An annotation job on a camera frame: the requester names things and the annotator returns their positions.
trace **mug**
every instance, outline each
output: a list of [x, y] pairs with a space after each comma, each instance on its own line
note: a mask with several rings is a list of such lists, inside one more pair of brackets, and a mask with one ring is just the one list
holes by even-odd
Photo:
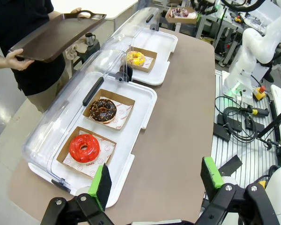
[[94, 41], [96, 39], [96, 36], [94, 34], [92, 34], [92, 33], [87, 33], [85, 35], [85, 37], [86, 37], [86, 43], [88, 44], [88, 46], [93, 46], [94, 45]]

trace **black shirt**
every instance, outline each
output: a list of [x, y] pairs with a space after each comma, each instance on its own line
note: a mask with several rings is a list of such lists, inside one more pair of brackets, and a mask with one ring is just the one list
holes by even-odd
[[[0, 47], [8, 50], [32, 31], [49, 21], [51, 0], [0, 0]], [[50, 63], [35, 61], [26, 70], [12, 70], [26, 96], [47, 90], [61, 76], [65, 60], [60, 55]]]

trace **box of donuts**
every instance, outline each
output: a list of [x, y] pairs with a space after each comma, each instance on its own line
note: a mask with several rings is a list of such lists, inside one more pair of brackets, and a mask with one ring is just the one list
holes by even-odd
[[171, 7], [165, 19], [169, 23], [196, 24], [198, 14], [192, 7]]
[[133, 99], [100, 89], [83, 115], [89, 120], [120, 130], [128, 121], [134, 103]]
[[128, 65], [149, 73], [155, 64], [157, 53], [142, 48], [129, 47], [126, 51], [126, 56]]
[[108, 165], [116, 145], [114, 141], [90, 130], [76, 127], [62, 147], [57, 161], [94, 178], [100, 165]]

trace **transparent dome cover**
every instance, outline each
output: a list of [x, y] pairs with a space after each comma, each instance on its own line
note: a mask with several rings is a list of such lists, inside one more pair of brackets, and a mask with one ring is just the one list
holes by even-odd
[[38, 126], [26, 139], [22, 151], [25, 159], [58, 180], [52, 172], [52, 161], [64, 134], [83, 116], [82, 101], [98, 78], [111, 76], [115, 82], [126, 81], [126, 57], [123, 51], [101, 50], [89, 58], [58, 94], [43, 114]]
[[137, 11], [107, 39], [101, 49], [133, 51], [135, 39], [143, 29], [158, 31], [159, 16], [159, 9], [155, 7]]

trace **red glazed donut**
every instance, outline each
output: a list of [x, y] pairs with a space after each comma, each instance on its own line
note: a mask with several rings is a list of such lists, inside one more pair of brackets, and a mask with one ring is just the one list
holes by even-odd
[[93, 135], [78, 135], [70, 143], [70, 155], [79, 163], [94, 161], [99, 153], [99, 142]]

